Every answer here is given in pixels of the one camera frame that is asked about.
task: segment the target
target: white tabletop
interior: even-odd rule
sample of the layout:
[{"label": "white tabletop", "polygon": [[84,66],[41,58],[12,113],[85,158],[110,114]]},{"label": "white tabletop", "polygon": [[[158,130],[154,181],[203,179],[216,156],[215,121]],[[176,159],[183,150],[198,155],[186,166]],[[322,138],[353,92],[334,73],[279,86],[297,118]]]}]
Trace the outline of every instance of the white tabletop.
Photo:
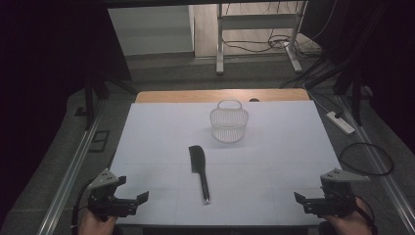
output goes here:
[{"label": "white tabletop", "polygon": [[[111,172],[126,175],[119,198],[150,191],[137,214],[142,225],[314,225],[294,192],[323,197],[320,175],[341,168],[312,101],[243,103],[245,137],[223,144],[210,132],[217,103],[133,104]],[[210,203],[192,173],[188,147],[205,150]]]}]

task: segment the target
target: black knife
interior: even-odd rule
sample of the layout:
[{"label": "black knife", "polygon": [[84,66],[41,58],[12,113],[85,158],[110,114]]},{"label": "black knife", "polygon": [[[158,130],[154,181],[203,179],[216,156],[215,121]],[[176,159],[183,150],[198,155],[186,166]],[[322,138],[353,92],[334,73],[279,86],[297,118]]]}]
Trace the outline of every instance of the black knife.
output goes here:
[{"label": "black knife", "polygon": [[205,173],[206,160],[204,149],[199,145],[191,146],[189,147],[189,153],[190,162],[192,163],[192,172],[198,173],[201,176],[204,199],[205,202],[208,203],[210,201],[210,196],[208,194],[208,181]]}]

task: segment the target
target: knife handle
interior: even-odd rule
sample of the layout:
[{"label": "knife handle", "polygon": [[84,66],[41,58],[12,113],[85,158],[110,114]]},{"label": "knife handle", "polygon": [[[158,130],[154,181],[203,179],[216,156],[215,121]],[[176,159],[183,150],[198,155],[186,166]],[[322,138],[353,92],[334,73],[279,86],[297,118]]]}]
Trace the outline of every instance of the knife handle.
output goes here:
[{"label": "knife handle", "polygon": [[210,195],[208,194],[207,175],[205,174],[204,170],[200,173],[200,176],[201,176],[202,191],[204,192],[205,202],[208,203],[210,201]]}]

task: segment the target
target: person's hand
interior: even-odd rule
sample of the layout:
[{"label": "person's hand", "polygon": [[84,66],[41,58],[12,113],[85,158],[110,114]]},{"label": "person's hand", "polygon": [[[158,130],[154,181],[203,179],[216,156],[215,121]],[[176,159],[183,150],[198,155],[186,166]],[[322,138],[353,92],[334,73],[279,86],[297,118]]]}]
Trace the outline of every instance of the person's hand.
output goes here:
[{"label": "person's hand", "polygon": [[85,215],[82,218],[78,235],[112,235],[116,217],[110,216],[110,218],[103,222],[90,210],[86,210]]},{"label": "person's hand", "polygon": [[[369,211],[363,201],[356,198],[356,204],[369,214]],[[354,211],[345,217],[324,215],[323,218],[333,225],[339,235],[372,235],[372,231],[370,230],[366,219],[357,211]]]}]

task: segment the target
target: wall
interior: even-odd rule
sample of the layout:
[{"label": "wall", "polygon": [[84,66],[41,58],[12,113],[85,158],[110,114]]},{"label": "wall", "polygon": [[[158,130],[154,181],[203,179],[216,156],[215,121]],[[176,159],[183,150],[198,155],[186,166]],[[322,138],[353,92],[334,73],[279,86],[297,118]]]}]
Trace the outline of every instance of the wall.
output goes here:
[{"label": "wall", "polygon": [[109,9],[124,56],[193,52],[192,6]]}]

